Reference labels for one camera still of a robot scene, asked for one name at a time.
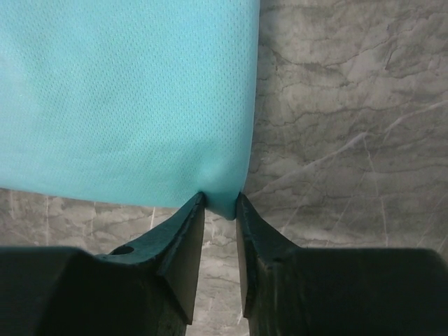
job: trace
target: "black plastic part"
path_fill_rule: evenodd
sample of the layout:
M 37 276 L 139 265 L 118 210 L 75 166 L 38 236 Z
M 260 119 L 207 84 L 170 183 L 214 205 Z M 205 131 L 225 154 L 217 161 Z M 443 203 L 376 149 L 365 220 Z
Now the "black plastic part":
M 299 248 L 237 201 L 251 336 L 448 335 L 448 266 L 425 249 Z
M 0 248 L 0 335 L 185 335 L 203 232 L 200 193 L 110 255 Z

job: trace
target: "marble veining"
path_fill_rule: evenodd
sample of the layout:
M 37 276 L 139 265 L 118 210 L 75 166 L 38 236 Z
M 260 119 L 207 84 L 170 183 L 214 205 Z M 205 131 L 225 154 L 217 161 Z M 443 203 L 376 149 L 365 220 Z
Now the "marble veining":
M 245 192 L 303 247 L 448 259 L 448 2 L 261 0 Z M 0 190 L 0 244 L 108 253 L 175 209 Z M 188 335 L 249 335 L 235 225 L 207 213 Z

